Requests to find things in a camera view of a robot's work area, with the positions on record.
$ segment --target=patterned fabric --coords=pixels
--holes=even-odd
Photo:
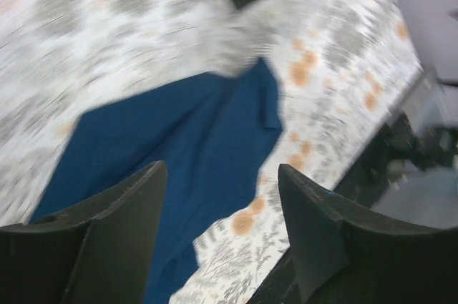
[[[0,0],[0,224],[30,216],[85,110],[263,55],[283,138],[253,203],[195,241],[200,269],[170,301],[245,303],[288,247],[278,164],[333,187],[419,65],[395,0],[233,12],[229,0]]]

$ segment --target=floral print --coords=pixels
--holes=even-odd
[[[270,63],[283,138],[171,304],[246,303],[288,248],[278,164],[332,188],[419,70],[395,0],[0,0],[0,21],[0,225],[28,220],[83,112]]]

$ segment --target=folded cloth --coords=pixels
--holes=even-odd
[[[85,113],[31,221],[164,160],[145,303],[166,303],[198,268],[193,240],[254,198],[259,167],[282,130],[277,101],[275,78],[259,59],[236,78],[203,73]]]

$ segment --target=blue cloth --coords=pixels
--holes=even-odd
[[[31,221],[164,160],[145,303],[167,303],[198,268],[193,240],[254,198],[258,169],[281,134],[277,101],[259,59],[237,78],[203,73],[83,114]]]

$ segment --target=wrinkled fabric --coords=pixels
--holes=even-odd
[[[83,114],[31,221],[164,160],[145,303],[167,303],[198,268],[193,240],[255,197],[258,169],[282,131],[277,101],[259,59],[236,78],[203,73]]]

